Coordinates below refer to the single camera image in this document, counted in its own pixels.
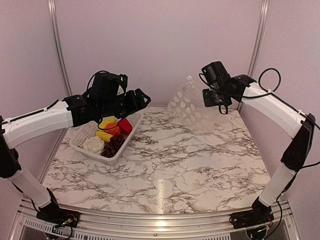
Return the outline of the clear zip top bag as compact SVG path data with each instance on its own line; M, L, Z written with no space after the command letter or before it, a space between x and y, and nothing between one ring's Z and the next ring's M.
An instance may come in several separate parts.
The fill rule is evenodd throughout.
M214 131L212 115L207 112L203 97L190 75L185 78L167 107L192 132L208 134Z

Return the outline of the red bell pepper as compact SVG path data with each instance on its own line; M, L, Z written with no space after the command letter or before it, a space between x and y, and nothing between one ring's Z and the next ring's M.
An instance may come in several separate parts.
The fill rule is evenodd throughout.
M131 123L126 118L120 119L117 122L117 126L120 129L120 133L126 136L128 136L133 130Z

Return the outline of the white cauliflower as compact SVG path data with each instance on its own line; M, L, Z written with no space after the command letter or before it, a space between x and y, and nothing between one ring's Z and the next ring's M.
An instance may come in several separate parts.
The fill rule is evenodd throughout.
M84 141L83 149L93 154L100 155L104 150L105 142L98 136L93 136Z

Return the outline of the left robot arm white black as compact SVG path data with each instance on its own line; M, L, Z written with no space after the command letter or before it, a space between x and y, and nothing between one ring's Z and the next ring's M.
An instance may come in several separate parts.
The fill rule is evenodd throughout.
M63 219L63 211L53 196L35 177L23 170L16 150L20 144L61 129L89 122L99 124L105 117L126 118L148 106L151 98L141 89L115 95L83 94L56 100L52 105L14 118L0 120L0 176L28 196L53 223Z

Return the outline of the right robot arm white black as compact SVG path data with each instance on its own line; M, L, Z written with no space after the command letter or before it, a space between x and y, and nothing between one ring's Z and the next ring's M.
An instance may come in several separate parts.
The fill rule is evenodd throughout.
M262 113L291 139L271 180L247 214L247 219L252 224L258 224L267 216L271 205L291 187L298 173L305 168L317 128L316 119L312 114L305 114L289 106L273 90L263 88L260 82L245 74L231 77L228 73L202 72L199 78L208 87L202 91L206 107L227 108L234 99Z

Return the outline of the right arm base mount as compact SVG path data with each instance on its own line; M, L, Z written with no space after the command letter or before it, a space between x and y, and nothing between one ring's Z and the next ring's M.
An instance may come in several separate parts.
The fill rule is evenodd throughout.
M263 205L259 200L255 201L250 210L234 212L229 217L229 222L234 229L248 228L274 220L272 208Z

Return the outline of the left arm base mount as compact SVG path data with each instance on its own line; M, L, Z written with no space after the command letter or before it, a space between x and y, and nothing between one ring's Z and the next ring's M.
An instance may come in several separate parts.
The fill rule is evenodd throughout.
M81 215L78 211L60 208L55 200L51 200L45 207L38 207L36 211L38 219L55 224L55 228L76 228Z

